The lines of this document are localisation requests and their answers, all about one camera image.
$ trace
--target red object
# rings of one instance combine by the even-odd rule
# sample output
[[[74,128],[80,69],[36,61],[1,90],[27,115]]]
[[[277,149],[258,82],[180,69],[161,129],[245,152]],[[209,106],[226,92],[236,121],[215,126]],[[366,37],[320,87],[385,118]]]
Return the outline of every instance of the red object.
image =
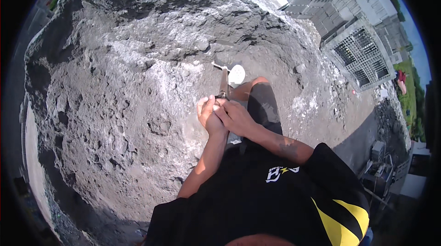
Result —
[[[401,70],[398,70],[398,81],[406,82],[406,73]]]

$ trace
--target person in red shirt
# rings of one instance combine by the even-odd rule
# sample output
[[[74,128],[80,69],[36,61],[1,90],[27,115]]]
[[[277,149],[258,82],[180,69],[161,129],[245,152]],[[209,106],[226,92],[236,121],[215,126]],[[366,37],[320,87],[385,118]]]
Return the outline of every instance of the person in red shirt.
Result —
[[[407,90],[406,90],[406,85],[404,83],[406,82],[407,74],[401,70],[395,71],[395,74],[396,74],[396,78],[395,78],[396,84],[401,89],[401,93],[405,95]]]

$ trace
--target sky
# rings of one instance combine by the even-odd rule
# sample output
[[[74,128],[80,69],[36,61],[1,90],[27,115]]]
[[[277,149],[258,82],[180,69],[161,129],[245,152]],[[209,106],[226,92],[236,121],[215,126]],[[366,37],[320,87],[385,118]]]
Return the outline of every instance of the sky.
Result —
[[[411,57],[414,60],[415,68],[418,72],[418,76],[420,77],[420,85],[424,91],[426,91],[426,84],[432,80],[430,76],[429,69],[429,61],[427,59],[426,49],[424,48],[424,44],[422,43],[421,36],[416,28],[415,22],[413,21],[410,12],[407,10],[407,7],[404,4],[403,0],[398,0],[400,2],[401,12],[406,19],[405,22],[401,24],[406,31],[407,37],[409,41],[414,46],[414,49],[411,51]]]

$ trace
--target person's right hand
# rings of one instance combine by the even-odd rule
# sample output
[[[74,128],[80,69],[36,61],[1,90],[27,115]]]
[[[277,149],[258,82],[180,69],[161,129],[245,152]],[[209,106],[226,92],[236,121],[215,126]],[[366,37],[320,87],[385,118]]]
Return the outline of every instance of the person's right hand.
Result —
[[[223,125],[237,136],[247,137],[248,132],[258,125],[240,103],[225,99],[216,99],[216,101],[220,106],[213,106],[214,113],[222,120]]]

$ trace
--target t-shirt sleeve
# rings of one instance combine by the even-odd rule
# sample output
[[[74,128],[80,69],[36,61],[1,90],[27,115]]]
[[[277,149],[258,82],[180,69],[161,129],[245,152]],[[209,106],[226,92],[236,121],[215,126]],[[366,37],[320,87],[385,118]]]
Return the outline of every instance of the t-shirt sleeve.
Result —
[[[369,212],[369,205],[360,181],[327,144],[318,144],[302,168],[332,199],[356,205]]]
[[[177,198],[171,202],[157,205],[146,236],[146,246],[171,245],[176,230],[186,210],[188,199]]]

